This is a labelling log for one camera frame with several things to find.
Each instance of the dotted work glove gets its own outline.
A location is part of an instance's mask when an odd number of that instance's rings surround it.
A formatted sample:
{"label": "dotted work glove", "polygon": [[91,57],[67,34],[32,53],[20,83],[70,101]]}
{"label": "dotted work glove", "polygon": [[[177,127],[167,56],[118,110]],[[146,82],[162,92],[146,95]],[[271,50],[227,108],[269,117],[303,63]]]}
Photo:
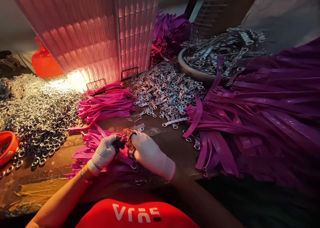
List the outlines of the dotted work glove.
{"label": "dotted work glove", "polygon": [[[176,164],[173,160],[167,157],[155,143],[155,141],[149,137],[147,134],[141,133],[137,130],[136,135],[131,136],[132,142],[127,142],[126,146],[132,150],[134,147],[135,159],[143,165],[148,170],[153,173],[162,176],[166,180],[172,180],[174,174],[176,173]],[[126,135],[131,133],[131,130],[124,129],[123,131]]]}
{"label": "dotted work glove", "polygon": [[102,168],[106,167],[114,158],[116,151],[113,146],[113,142],[121,137],[111,135],[101,140],[98,148],[96,149],[92,159],[87,163],[89,171],[97,176],[101,172]]}

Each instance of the person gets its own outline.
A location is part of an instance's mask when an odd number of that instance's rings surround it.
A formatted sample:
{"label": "person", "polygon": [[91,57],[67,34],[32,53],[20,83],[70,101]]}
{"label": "person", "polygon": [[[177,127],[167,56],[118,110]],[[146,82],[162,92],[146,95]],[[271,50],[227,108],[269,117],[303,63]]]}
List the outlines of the person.
{"label": "person", "polygon": [[[243,227],[210,193],[183,174],[148,135],[125,129],[126,143],[135,159],[148,170],[175,186],[179,195],[193,208],[203,227]],[[26,226],[27,228],[62,227],[92,179],[115,157],[116,135],[100,142],[92,159],[81,171],[55,193]],[[105,199],[96,203],[77,224],[83,227],[198,227],[177,208],[149,199],[147,194],[130,194],[134,201]]]}

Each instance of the wooden table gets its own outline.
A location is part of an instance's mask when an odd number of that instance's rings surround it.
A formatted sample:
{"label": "wooden table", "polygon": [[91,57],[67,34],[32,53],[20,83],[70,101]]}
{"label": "wooden table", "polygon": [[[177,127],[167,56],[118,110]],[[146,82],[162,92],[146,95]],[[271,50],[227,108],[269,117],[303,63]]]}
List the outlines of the wooden table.
{"label": "wooden table", "polygon": [[[142,111],[141,108],[135,106],[137,111],[132,115]],[[145,124],[147,134],[157,128],[159,134],[152,138],[159,145],[160,149],[170,157],[179,168],[192,177],[193,179],[202,178],[202,173],[197,171],[194,166],[196,164],[199,152],[194,149],[194,141],[187,142],[182,137],[182,130],[187,129],[185,125],[180,125],[177,130],[172,126],[164,128],[162,123],[166,119],[160,119],[159,113],[155,112],[158,117],[143,115],[142,119],[134,123],[138,117],[128,119],[126,117],[115,117],[98,122],[98,125],[104,130],[122,132],[126,127],[133,127],[141,123]],[[71,163],[75,160],[71,158],[74,151],[83,146],[84,141],[79,133],[71,133],[63,146],[48,158],[43,167],[32,169],[32,157],[25,157],[23,165],[19,170],[13,170],[0,180],[0,219],[5,217],[14,217],[29,214],[38,211],[41,206],[67,181],[65,175],[71,172]],[[7,170],[11,164],[0,168],[0,171]],[[165,180],[161,178],[153,179],[151,184],[137,186],[134,184],[113,182],[104,184],[103,177],[92,185],[86,195],[80,202],[90,202],[109,197],[114,191],[122,187],[131,187],[134,189],[150,189],[152,187],[161,186]]]}

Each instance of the orange bowl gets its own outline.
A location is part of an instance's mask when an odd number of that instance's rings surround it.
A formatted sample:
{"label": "orange bowl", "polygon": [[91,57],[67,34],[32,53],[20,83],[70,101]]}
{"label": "orange bowl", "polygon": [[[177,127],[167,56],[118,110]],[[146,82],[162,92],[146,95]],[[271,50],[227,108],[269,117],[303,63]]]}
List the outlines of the orange bowl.
{"label": "orange bowl", "polygon": [[10,161],[10,159],[16,153],[18,146],[19,141],[13,132],[0,132],[0,151],[4,151],[4,153],[0,156],[0,166]]}

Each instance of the pink strap bundle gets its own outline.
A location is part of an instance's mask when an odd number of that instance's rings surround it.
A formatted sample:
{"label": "pink strap bundle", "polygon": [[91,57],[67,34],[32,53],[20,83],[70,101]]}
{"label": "pink strap bundle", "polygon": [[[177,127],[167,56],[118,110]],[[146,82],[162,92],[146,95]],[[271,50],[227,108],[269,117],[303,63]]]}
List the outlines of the pink strap bundle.
{"label": "pink strap bundle", "polygon": [[250,62],[227,90],[216,82],[186,111],[196,168],[252,175],[312,195],[320,188],[320,38]]}
{"label": "pink strap bundle", "polygon": [[182,50],[180,44],[190,37],[191,23],[186,14],[160,13],[154,26],[151,66],[178,56]]}
{"label": "pink strap bundle", "polygon": [[[72,163],[72,172],[66,175],[66,180],[72,179],[81,170],[81,168],[87,164],[100,144],[100,141],[104,137],[119,134],[120,136],[123,136],[123,140],[126,140],[126,135],[124,133],[106,131],[97,125],[95,126],[97,130],[89,129],[89,134],[81,132],[83,134],[82,139],[85,140],[85,146],[77,149],[72,155],[72,158],[76,159],[76,161]],[[107,168],[102,169],[101,172],[106,173],[110,181],[115,179],[129,181],[147,179],[149,174],[146,172],[140,172],[137,163],[128,156],[129,150],[124,146],[124,149],[120,149],[116,158],[108,165]]]}
{"label": "pink strap bundle", "polygon": [[135,108],[129,97],[137,99],[129,90],[114,89],[106,90],[103,94],[92,97],[89,94],[85,101],[79,102],[78,116],[85,119],[88,126],[71,127],[68,130],[86,130],[95,125],[96,121],[108,119],[112,117],[122,116],[129,117],[130,112],[134,112]]}
{"label": "pink strap bundle", "polygon": [[104,87],[98,88],[95,91],[87,91],[86,93],[84,93],[83,95],[94,95],[94,94],[99,94],[108,90],[112,90],[112,89],[123,89],[124,88],[124,84],[122,81],[117,80],[114,83],[110,83],[108,85],[105,85]]}

